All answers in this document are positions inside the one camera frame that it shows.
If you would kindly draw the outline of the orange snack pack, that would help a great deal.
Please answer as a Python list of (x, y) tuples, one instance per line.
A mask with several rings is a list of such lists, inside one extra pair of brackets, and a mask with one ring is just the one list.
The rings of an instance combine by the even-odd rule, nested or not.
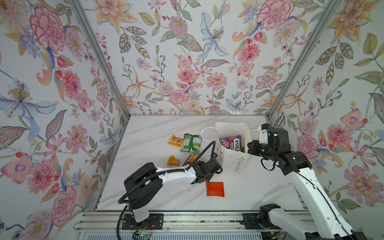
[(183, 163), (183, 167), (190, 165), (199, 155), (198, 154), (191, 154), (188, 156), (187, 160)]

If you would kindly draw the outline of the purple Fox's candy bag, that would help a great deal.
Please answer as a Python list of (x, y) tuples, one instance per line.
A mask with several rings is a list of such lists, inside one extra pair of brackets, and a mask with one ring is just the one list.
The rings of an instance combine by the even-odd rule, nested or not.
[(219, 139), (219, 142), (227, 150), (236, 152), (241, 152), (243, 150), (241, 136), (221, 138)]

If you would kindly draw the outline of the red small snack packet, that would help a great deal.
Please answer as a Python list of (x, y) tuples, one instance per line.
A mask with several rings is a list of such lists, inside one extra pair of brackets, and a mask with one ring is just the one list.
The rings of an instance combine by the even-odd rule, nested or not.
[(223, 182), (206, 182), (208, 197), (225, 197)]

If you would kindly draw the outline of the white paper gift bag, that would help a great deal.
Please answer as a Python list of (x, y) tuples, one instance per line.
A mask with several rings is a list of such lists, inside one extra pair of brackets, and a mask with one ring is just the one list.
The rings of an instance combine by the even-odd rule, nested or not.
[[(202, 139), (206, 142), (216, 142), (215, 153), (218, 154), (217, 160), (222, 166), (224, 175), (239, 176), (245, 168), (249, 158), (247, 144), (251, 142), (251, 132), (245, 123), (226, 123), (217, 122), (214, 127), (206, 127), (202, 130)], [(219, 142), (219, 139), (226, 137), (241, 136), (241, 152), (225, 149)]]

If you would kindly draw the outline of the green snack pack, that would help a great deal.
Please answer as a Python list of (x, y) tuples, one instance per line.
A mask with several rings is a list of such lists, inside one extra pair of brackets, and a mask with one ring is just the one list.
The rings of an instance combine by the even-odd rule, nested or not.
[(180, 151), (185, 153), (199, 154), (201, 151), (202, 137), (200, 135), (184, 134), (184, 140)]

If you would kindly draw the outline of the orange snack piece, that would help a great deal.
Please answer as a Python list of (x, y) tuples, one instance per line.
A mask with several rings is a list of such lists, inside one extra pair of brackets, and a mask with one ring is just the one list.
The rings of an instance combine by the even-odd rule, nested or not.
[(169, 160), (167, 161), (168, 166), (179, 166), (180, 160), (175, 158), (174, 156), (170, 156)]

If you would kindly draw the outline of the orange small candy packet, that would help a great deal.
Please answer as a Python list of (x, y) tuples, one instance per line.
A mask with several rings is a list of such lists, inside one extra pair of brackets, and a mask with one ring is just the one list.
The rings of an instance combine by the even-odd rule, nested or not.
[(168, 144), (180, 148), (182, 143), (183, 143), (183, 141), (184, 141), (183, 138), (179, 138), (179, 137), (176, 137), (175, 135), (172, 135), (171, 138), (168, 141)]

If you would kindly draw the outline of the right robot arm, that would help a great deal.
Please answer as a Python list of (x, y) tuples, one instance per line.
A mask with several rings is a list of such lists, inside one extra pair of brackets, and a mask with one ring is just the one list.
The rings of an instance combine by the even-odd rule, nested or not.
[(278, 227), (297, 240), (365, 240), (344, 219), (320, 186), (309, 160), (301, 152), (291, 152), (275, 145), (262, 144), (258, 140), (248, 143), (248, 154), (271, 160), (294, 185), (310, 212), (314, 225), (304, 223), (277, 204), (260, 207), (258, 224), (264, 229)]

